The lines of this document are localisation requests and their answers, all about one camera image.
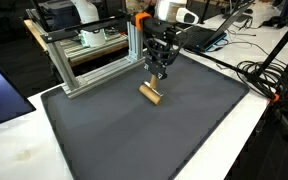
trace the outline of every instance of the white desk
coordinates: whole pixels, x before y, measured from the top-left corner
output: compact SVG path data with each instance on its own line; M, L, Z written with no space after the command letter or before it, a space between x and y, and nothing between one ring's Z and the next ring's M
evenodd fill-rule
M257 2L253 9L254 27L263 20L278 14L276 10L261 2ZM205 26L218 27L223 21L221 17L215 17L206 21ZM243 33L255 33L256 37L238 37L256 43L270 52L287 29L287 27L281 30L263 27L257 30L242 31ZM243 60L263 61L267 57L257 47L245 49L239 46L229 45L220 51L210 53L210 55L232 65ZM231 70L220 70L209 60L192 54L187 55L237 79L236 74ZM280 52L278 58L288 63L288 44ZM0 180L72 179L43 109L40 100L41 94L29 98L37 108L35 112L0 125ZM224 179L268 102L267 99L252 91L247 94L207 139L176 179ZM23 159L19 156L23 150L29 152L29 158Z

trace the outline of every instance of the floor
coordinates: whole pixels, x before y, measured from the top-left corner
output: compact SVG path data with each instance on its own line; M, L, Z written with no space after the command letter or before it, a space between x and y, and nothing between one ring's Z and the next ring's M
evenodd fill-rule
M190 7L199 13L202 8L195 3ZM219 9L210 7L210 12L207 18L218 14ZM21 92L29 97L55 86L56 81L39 47L30 38L19 37L16 41L0 44L0 66ZM247 144L241 151L239 161L234 164L227 179L288 179L288 142L284 138L285 134L284 128L274 117L267 118L255 141L252 140L253 143Z

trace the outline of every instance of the gray foam mat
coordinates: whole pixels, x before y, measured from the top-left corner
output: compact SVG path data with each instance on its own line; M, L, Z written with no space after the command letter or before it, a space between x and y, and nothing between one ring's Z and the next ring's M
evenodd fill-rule
M75 179L173 179L249 91L183 55L167 72L159 106L138 90L143 66L71 100L61 88L42 95Z

